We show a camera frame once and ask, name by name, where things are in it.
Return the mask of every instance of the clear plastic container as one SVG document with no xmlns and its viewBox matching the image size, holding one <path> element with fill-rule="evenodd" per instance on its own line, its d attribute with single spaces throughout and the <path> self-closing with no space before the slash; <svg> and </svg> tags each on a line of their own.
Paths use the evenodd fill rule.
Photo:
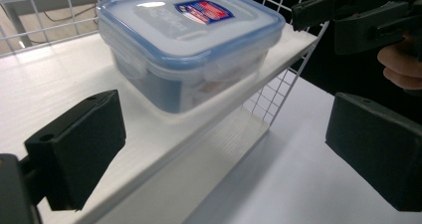
<svg viewBox="0 0 422 224">
<path fill-rule="evenodd" d="M 105 0 L 100 33 L 127 79 L 186 112 L 258 70 L 285 19 L 251 0 Z"/>
</svg>

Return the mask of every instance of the container lid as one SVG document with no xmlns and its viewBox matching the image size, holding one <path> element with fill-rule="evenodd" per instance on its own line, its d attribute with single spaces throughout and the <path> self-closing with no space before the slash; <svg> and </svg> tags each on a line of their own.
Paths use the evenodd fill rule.
<svg viewBox="0 0 422 224">
<path fill-rule="evenodd" d="M 279 33 L 285 19 L 251 0 L 105 0 L 117 25 L 164 68 L 185 70 Z"/>
</svg>

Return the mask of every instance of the human hand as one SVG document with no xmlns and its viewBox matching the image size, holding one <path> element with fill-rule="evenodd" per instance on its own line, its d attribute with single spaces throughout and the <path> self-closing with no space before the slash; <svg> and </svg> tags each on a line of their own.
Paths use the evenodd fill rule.
<svg viewBox="0 0 422 224">
<path fill-rule="evenodd" d="M 422 90 L 422 62 L 412 55 L 414 40 L 404 34 L 400 43 L 384 47 L 378 53 L 378 61 L 385 66 L 384 77 L 406 90 Z"/>
</svg>

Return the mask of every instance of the white wire grid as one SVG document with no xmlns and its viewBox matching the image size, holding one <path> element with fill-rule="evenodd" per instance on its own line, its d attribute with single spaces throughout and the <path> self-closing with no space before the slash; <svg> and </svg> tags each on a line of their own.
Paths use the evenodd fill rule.
<svg viewBox="0 0 422 224">
<path fill-rule="evenodd" d="M 54 44 L 98 31 L 96 4 L 101 0 L 0 0 L 0 56 Z M 306 0 L 255 0 L 280 12 L 292 23 L 291 7 Z M 65 18 L 52 19 L 49 14 Z M 320 38 L 327 22 L 308 30 Z M 276 76 L 243 104 L 248 111 L 272 124 L 316 45 L 293 69 Z"/>
</svg>

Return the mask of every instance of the printed label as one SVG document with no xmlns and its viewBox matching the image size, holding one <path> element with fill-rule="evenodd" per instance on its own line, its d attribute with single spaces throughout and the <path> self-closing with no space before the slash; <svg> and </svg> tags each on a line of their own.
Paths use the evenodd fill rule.
<svg viewBox="0 0 422 224">
<path fill-rule="evenodd" d="M 207 0 L 179 3 L 174 7 L 185 17 L 206 25 L 235 17 L 229 10 Z"/>
</svg>

